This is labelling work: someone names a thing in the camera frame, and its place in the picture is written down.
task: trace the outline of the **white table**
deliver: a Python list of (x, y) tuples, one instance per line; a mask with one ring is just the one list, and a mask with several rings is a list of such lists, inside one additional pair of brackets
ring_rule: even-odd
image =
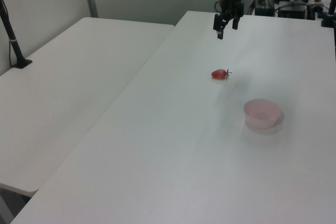
[(0, 187), (49, 178), (173, 26), (84, 18), (0, 77)]
[[(13, 224), (334, 222), (333, 29), (244, 16), (218, 40), (213, 17), (182, 18)], [(275, 127), (245, 124), (254, 98)]]

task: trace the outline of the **table surface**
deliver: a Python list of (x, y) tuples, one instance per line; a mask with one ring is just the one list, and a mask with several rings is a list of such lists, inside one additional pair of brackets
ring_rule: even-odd
[[(334, 222), (333, 29), (244, 16), (218, 40), (213, 17), (181, 19), (13, 224)], [(254, 98), (276, 126), (245, 124)]]
[(0, 77), (0, 187), (32, 196), (171, 25), (84, 18)]

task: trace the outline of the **pink bowl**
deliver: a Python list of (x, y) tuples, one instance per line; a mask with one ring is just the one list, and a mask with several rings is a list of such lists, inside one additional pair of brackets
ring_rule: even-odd
[(281, 110), (275, 103), (265, 99), (254, 99), (244, 105), (246, 123), (260, 129), (275, 125)]

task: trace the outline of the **strawberry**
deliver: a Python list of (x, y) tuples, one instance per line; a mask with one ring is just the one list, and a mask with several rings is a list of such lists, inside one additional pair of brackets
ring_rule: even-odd
[(218, 80), (225, 80), (226, 78), (229, 77), (229, 70), (224, 70), (224, 69), (218, 69), (214, 72), (211, 73), (212, 78), (218, 79)]

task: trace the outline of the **floor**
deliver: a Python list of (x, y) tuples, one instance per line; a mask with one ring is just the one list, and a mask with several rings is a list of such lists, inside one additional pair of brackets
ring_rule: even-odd
[(10, 224), (29, 200), (29, 197), (0, 189), (0, 224)]

